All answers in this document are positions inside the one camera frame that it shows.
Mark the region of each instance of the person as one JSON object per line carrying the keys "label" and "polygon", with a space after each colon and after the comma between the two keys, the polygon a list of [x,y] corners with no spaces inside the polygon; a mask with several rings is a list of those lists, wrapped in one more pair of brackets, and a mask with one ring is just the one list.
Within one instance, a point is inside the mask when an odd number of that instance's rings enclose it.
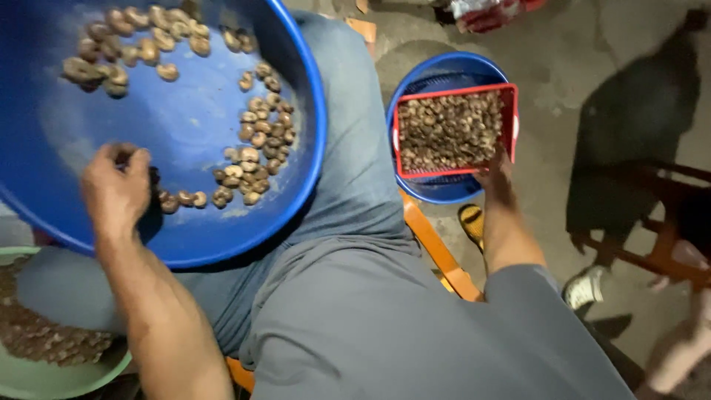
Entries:
{"label": "person", "polygon": [[[150,154],[107,144],[81,179],[96,260],[38,254],[18,277],[20,303],[64,325],[125,332],[149,399],[231,399],[224,355],[254,370],[254,399],[633,399],[562,301],[506,153],[477,176],[488,280],[486,302],[467,302],[425,266],[403,220],[363,38],[293,16],[328,108],[321,178],[297,227],[249,265],[171,273],[136,231]],[[128,157],[123,171],[118,157]]]}

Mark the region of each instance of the person's lap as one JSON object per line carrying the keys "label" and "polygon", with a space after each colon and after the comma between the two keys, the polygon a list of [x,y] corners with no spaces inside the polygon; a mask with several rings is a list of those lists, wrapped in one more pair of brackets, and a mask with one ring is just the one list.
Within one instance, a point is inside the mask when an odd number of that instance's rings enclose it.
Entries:
{"label": "person's lap", "polygon": [[[363,37],[340,21],[305,11],[293,16],[321,71],[328,110],[326,153],[311,202],[295,228],[282,231],[285,240],[175,274],[205,310],[226,353],[236,352],[246,336],[252,299],[288,247],[332,235],[405,237],[378,77]],[[20,302],[60,324],[123,333],[97,262],[61,249],[44,253],[18,277]]]}

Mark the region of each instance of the concrete floor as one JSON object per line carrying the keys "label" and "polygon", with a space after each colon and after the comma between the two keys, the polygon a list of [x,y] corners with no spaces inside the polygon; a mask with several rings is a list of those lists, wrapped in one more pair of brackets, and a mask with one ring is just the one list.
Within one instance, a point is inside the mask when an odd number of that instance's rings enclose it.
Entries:
{"label": "concrete floor", "polygon": [[[661,157],[711,169],[706,128],[711,114],[703,112],[711,107],[711,82],[699,82],[696,76],[696,70],[702,77],[703,71],[711,71],[711,33],[677,35],[659,50],[698,1],[549,0],[542,9],[486,35],[463,35],[453,26],[440,26],[424,0],[371,0],[367,15],[357,11],[353,0],[285,3],[376,23],[375,65],[384,101],[411,68],[440,53],[480,53],[502,67],[520,96],[514,184],[527,222],[561,283],[593,264],[595,257],[592,251],[581,255],[575,250],[567,222],[608,231],[623,226],[622,237],[631,231],[626,247],[644,252],[654,236],[632,224],[652,209],[663,215],[659,205],[644,199],[620,206],[619,192],[607,186],[575,182],[571,189],[574,163]],[[586,140],[578,143],[580,135]],[[423,204],[422,210],[482,288],[483,262],[459,228],[458,207]],[[585,316],[640,365],[658,336],[688,313],[684,285],[653,295],[646,289],[651,278],[614,261],[605,281],[605,302]]]}

